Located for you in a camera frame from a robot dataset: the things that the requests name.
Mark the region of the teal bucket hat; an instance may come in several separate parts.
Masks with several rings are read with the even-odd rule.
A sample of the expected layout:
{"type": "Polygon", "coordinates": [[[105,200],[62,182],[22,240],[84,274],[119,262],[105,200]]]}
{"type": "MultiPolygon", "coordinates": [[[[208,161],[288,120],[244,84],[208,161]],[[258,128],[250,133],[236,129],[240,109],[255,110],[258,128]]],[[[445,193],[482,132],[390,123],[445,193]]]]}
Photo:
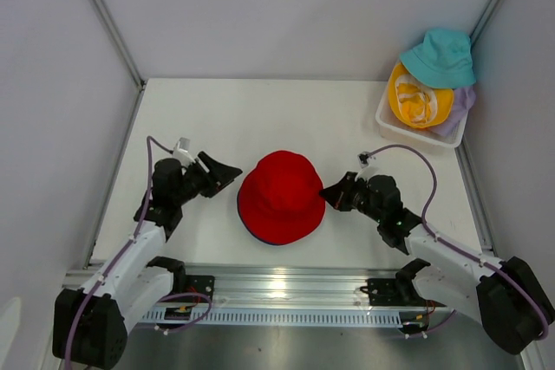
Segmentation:
{"type": "Polygon", "coordinates": [[[456,89],[476,82],[471,40],[463,31],[429,29],[421,43],[400,53],[399,61],[417,81],[430,88],[456,89]]]}

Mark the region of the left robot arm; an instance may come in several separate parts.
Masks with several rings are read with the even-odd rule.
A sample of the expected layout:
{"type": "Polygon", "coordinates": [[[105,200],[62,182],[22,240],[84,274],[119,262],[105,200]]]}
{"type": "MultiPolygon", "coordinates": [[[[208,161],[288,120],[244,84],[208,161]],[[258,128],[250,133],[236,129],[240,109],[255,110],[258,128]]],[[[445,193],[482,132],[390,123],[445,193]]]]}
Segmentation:
{"type": "Polygon", "coordinates": [[[216,196],[241,173],[204,152],[193,158],[176,151],[151,162],[133,233],[78,289],[63,289],[55,299],[53,355],[67,364],[113,368],[143,315],[164,298],[186,294],[185,265],[161,255],[183,205],[216,196]]]}

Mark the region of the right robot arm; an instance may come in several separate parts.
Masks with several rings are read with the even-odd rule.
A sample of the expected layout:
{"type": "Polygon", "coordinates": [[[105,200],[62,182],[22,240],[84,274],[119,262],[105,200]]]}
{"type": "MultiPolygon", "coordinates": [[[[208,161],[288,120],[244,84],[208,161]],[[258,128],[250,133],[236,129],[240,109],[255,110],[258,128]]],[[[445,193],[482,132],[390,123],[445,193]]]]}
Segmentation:
{"type": "Polygon", "coordinates": [[[347,172],[319,195],[337,211],[358,211],[374,220],[389,247],[411,256],[397,273],[396,296],[445,305],[478,322],[509,354],[547,336],[554,307],[527,262],[502,260],[471,250],[434,230],[404,207],[395,180],[347,172]]]}

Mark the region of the red bucket hat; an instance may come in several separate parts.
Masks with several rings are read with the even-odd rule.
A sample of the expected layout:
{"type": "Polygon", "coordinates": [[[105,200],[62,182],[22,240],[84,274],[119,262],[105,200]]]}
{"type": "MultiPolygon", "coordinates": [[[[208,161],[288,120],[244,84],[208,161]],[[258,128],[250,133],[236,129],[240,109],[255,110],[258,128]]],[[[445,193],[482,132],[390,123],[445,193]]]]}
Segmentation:
{"type": "Polygon", "coordinates": [[[245,177],[238,192],[274,211],[288,212],[304,221],[301,240],[322,223],[323,182],[311,162],[299,153],[279,150],[264,156],[245,177]]]}

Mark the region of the blue bucket hat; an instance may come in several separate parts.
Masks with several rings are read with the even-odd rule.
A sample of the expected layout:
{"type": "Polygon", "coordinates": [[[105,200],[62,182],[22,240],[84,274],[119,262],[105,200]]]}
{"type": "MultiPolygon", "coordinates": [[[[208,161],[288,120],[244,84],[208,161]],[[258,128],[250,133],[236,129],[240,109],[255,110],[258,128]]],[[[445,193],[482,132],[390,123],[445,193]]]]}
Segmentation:
{"type": "Polygon", "coordinates": [[[238,217],[258,241],[272,246],[294,243],[304,234],[304,221],[288,212],[274,211],[256,200],[237,196],[238,217]]]}

